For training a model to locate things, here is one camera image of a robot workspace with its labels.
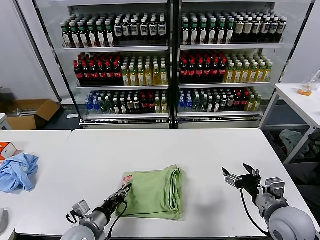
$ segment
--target white wall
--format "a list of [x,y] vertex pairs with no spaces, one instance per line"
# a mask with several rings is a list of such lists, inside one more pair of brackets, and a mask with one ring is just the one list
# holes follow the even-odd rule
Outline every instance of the white wall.
[[12,0],[1,1],[0,22],[1,96],[57,102]]

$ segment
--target green towel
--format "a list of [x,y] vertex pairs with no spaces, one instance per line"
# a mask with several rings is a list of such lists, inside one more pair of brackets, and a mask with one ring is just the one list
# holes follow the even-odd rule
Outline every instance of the green towel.
[[[172,165],[158,171],[136,171],[124,174],[124,183],[132,183],[125,200],[127,218],[179,220],[183,213],[183,173]],[[119,216],[125,209],[120,204],[115,212]]]

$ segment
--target display fridge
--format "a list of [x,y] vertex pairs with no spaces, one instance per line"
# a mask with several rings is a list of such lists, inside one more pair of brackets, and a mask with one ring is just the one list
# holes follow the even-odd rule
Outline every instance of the display fridge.
[[312,0],[15,0],[87,128],[257,127]]

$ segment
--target blue cloth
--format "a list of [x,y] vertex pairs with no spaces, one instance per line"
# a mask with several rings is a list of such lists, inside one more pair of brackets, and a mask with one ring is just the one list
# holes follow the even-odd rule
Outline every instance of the blue cloth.
[[28,175],[37,172],[37,156],[20,153],[6,159],[0,165],[0,191],[10,193],[19,185],[24,190],[31,191],[34,185],[29,180]]

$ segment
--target orange box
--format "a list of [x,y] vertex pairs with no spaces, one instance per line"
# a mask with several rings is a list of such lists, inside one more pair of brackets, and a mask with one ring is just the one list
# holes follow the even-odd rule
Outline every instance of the orange box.
[[0,142],[0,164],[8,159],[11,158],[17,149],[12,142]]

